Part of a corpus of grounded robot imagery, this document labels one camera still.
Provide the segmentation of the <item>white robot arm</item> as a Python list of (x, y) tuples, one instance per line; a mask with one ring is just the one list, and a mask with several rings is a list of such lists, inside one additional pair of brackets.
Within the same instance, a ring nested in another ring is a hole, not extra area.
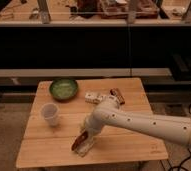
[(106, 96), (86, 117), (84, 129), (95, 136), (108, 125), (191, 148), (191, 118), (129, 113), (120, 110), (119, 106), (115, 96)]

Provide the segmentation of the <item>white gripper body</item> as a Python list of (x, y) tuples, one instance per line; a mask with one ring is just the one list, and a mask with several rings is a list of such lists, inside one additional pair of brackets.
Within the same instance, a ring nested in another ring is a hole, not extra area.
[(101, 126), (98, 120), (93, 116), (87, 116), (82, 124), (82, 131), (87, 131), (89, 137), (94, 137), (101, 132)]

